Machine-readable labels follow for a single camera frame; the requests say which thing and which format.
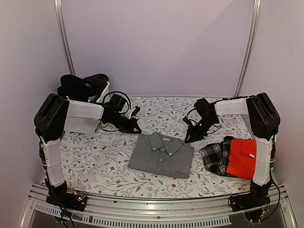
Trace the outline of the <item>grey button-up shirt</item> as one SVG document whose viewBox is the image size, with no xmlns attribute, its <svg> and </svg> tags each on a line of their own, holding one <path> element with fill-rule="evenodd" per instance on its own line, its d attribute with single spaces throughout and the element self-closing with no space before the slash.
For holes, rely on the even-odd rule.
<svg viewBox="0 0 304 228">
<path fill-rule="evenodd" d="M 177 179 L 187 179 L 194 148 L 178 138 L 157 132 L 140 134 L 128 168 Z"/>
</svg>

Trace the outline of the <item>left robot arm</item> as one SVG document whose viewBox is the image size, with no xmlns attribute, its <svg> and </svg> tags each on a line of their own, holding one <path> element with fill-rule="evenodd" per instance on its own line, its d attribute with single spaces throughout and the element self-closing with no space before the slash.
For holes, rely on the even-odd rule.
<svg viewBox="0 0 304 228">
<path fill-rule="evenodd" d="M 111 93 L 111 99 L 101 103 L 70 100 L 49 94 L 35 115 L 35 132 L 39 137 L 41 161 L 46 172 L 49 195 L 60 206 L 67 206 L 71 197 L 64 180 L 59 144 L 65 131 L 88 134 L 94 131 L 94 121 L 112 124 L 121 133 L 138 133 L 141 129 L 134 117 L 140 110 L 128 108 L 122 112 L 125 100 L 121 92 Z"/>
</svg>

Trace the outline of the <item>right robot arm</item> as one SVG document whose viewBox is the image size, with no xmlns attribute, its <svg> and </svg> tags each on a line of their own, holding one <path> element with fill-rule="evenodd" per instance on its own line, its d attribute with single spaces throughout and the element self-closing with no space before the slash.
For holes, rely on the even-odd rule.
<svg viewBox="0 0 304 228">
<path fill-rule="evenodd" d="M 202 140 L 209 135 L 211 126 L 219 123 L 221 116 L 246 115 L 252 139 L 224 137 L 220 143 L 212 143 L 201 149 L 204 168 L 218 176 L 250 180 L 250 193 L 246 195 L 249 207 L 263 201 L 272 184 L 271 170 L 275 161 L 276 135 L 280 116 L 266 93 L 224 98 L 208 102 L 205 98 L 194 104 L 201 120 L 196 122 L 187 116 L 186 143 Z"/>
</svg>

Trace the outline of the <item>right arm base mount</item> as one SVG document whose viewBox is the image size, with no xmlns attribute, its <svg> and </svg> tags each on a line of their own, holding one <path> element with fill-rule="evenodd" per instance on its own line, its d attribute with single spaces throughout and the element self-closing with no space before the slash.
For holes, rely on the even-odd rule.
<svg viewBox="0 0 304 228">
<path fill-rule="evenodd" d="M 251 223 L 261 223 L 266 220 L 269 212 L 270 197 L 268 191 L 251 191 L 247 194 L 232 194 L 228 198 L 228 205 L 233 212 L 248 210 L 244 212 L 245 219 Z"/>
</svg>

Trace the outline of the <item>black garment with logo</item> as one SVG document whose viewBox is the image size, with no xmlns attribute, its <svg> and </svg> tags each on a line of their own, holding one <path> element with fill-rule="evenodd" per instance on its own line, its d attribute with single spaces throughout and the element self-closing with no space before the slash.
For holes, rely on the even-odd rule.
<svg viewBox="0 0 304 228">
<path fill-rule="evenodd" d="M 85 79 L 69 74 L 61 76 L 60 83 L 61 86 L 57 88 L 59 96 L 79 101 L 87 101 L 94 96 L 92 85 Z"/>
</svg>

